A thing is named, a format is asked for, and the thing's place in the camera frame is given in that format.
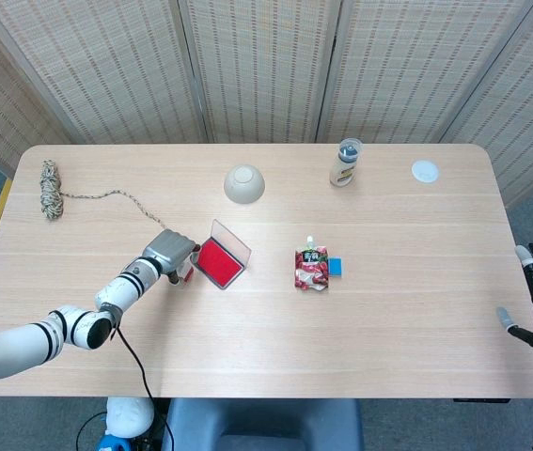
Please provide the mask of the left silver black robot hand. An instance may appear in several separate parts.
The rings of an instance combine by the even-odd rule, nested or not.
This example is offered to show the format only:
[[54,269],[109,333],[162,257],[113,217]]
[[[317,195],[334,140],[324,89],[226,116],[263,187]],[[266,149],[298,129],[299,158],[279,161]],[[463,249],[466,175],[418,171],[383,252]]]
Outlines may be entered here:
[[177,285],[182,277],[178,268],[195,252],[200,245],[184,235],[170,229],[163,230],[143,251],[142,257],[154,264],[160,275],[165,275],[172,285]]

